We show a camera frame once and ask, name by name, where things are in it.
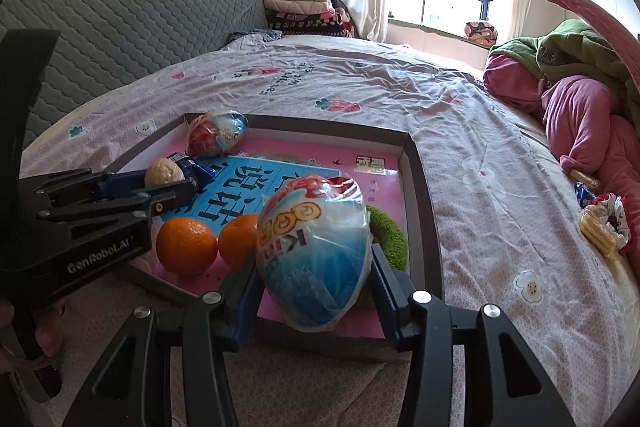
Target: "pile of clothes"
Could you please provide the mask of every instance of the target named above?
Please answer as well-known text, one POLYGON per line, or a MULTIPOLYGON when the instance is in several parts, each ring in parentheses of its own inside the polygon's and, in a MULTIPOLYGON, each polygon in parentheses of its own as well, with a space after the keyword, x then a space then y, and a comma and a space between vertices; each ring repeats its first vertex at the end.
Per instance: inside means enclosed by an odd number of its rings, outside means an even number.
POLYGON ((562 169, 592 174, 624 201, 626 254, 640 280, 640 42, 589 0, 548 0, 581 16, 490 52, 484 85, 537 118, 562 169))
POLYGON ((356 36, 340 0, 264 0, 264 8, 269 27, 285 35, 356 36))

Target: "headboard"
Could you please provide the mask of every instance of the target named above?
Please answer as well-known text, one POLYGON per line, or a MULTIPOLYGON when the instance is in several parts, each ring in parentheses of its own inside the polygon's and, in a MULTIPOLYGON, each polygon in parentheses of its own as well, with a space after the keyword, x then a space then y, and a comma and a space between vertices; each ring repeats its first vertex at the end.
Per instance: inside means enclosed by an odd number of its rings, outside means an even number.
POLYGON ((83 103, 267 22, 262 0, 4 0, 0 39, 10 28, 61 33, 28 120, 27 146, 83 103))

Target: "screw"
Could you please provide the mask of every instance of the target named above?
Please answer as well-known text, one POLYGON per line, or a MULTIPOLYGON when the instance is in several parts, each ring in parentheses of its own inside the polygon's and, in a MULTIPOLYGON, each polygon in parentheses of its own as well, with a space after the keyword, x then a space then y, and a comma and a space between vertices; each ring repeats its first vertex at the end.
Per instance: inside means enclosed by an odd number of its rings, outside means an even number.
POLYGON ((495 319, 500 316, 500 308, 495 304, 486 304, 484 308, 482 308, 482 312, 487 316, 495 319))
POLYGON ((424 290, 418 290, 411 296, 414 298, 414 301, 420 304, 428 304, 431 302, 431 294, 424 290))
POLYGON ((140 306, 133 311, 133 316, 137 319, 146 319, 151 314, 149 306, 140 306))
POLYGON ((205 293, 202 296, 202 300, 207 304, 217 304, 218 302, 222 301, 222 295, 220 295, 218 292, 209 292, 205 293))

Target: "orange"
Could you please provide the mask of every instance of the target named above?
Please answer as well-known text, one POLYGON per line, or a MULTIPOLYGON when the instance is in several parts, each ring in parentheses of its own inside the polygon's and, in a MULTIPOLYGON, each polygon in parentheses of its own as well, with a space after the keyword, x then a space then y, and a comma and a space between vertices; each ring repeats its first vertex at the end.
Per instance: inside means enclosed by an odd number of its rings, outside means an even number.
POLYGON ((158 232, 156 253, 167 271, 200 275, 215 261, 218 241, 203 222, 191 217, 172 217, 158 232))
POLYGON ((244 214, 229 221, 220 231, 218 246, 220 257, 231 270, 238 270, 249 255, 254 253, 258 237, 258 215, 244 214))

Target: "hand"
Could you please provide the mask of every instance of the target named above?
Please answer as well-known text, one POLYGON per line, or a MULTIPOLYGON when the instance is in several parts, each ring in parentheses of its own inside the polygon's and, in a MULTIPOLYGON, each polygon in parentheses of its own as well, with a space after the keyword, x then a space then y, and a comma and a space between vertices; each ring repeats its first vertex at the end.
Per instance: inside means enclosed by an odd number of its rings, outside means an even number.
MULTIPOLYGON (((36 327, 36 341, 42 352, 52 357, 62 347, 62 308, 63 301, 58 301, 43 313, 36 327)), ((14 307, 5 299, 0 299, 0 328, 11 324, 14 320, 14 307)))

